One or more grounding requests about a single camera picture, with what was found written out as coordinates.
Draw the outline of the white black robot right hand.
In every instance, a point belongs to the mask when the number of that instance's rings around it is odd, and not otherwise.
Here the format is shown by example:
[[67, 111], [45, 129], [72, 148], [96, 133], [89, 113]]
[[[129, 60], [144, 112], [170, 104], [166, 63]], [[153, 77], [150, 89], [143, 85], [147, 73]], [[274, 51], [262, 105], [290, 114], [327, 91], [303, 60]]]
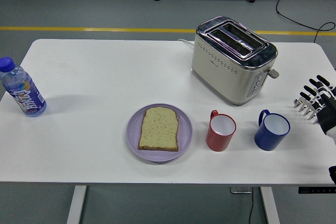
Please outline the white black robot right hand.
[[335, 85], [319, 74], [316, 80], [309, 79], [309, 82], [314, 89], [307, 85], [303, 87], [308, 94], [300, 92], [302, 105], [317, 117], [323, 133], [335, 142]]

